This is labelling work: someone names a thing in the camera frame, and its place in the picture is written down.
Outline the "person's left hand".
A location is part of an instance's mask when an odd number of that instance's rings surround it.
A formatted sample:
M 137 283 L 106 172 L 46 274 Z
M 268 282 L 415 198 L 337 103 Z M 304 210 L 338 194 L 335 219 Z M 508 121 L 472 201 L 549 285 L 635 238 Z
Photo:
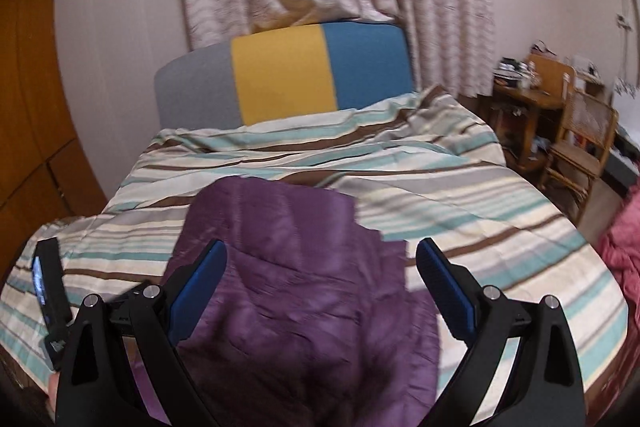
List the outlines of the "person's left hand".
M 48 399 L 47 408 L 52 419 L 55 419 L 56 413 L 56 398 L 58 397 L 58 382 L 60 381 L 60 373 L 55 372 L 50 375 L 48 381 Z

